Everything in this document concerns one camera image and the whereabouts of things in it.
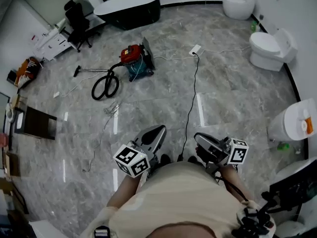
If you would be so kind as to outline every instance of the office chair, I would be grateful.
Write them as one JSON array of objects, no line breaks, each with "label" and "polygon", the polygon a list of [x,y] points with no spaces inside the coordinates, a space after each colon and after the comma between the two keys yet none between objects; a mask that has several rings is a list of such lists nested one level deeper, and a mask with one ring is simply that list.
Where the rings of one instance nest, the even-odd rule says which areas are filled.
[{"label": "office chair", "polygon": [[88,47],[91,48],[92,45],[88,42],[88,38],[95,34],[100,35],[100,33],[91,30],[87,31],[89,29],[89,20],[84,16],[82,5],[71,0],[65,4],[64,10],[66,11],[65,15],[69,20],[70,26],[74,29],[71,34],[64,30],[69,35],[67,41],[79,43],[77,52],[80,52],[79,48],[84,42],[87,42]]}]

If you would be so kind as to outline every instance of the bathtub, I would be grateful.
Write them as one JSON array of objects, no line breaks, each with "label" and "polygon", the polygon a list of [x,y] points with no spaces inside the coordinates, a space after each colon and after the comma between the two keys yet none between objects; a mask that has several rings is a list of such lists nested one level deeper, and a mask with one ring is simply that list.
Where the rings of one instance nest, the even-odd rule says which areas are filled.
[{"label": "bathtub", "polygon": [[94,14],[124,30],[152,24],[159,20],[159,0],[108,0],[98,5]]}]

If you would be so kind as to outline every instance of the person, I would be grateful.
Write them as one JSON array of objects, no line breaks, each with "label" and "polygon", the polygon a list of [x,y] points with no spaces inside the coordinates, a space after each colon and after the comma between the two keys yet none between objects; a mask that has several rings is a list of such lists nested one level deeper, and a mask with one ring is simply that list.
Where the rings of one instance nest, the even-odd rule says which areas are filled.
[{"label": "person", "polygon": [[[100,226],[118,238],[232,237],[231,231],[240,227],[236,214],[244,208],[241,195],[218,185],[194,156],[171,163],[163,154],[160,163],[139,190],[141,176],[126,176],[80,238],[95,237]],[[232,165],[219,171],[252,199]]]}]

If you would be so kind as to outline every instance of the beige shirt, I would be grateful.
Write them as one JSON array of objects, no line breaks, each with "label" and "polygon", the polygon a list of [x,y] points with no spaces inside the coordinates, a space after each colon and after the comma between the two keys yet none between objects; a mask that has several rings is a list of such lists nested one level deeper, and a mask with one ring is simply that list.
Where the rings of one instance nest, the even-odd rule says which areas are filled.
[{"label": "beige shirt", "polygon": [[144,238],[163,225],[188,221],[210,227],[217,238],[232,237],[241,209],[202,167],[178,162],[160,168],[120,209],[105,207],[80,237],[93,237],[105,225],[112,236]]}]

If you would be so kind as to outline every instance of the vacuum wand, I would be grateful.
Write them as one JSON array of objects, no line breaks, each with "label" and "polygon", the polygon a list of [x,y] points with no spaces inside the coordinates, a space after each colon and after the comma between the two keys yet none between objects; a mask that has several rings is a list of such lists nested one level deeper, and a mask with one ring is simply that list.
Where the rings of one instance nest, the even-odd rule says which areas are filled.
[{"label": "vacuum wand", "polygon": [[108,69],[82,69],[79,65],[75,70],[74,77],[76,77],[77,74],[81,71],[108,72]]}]

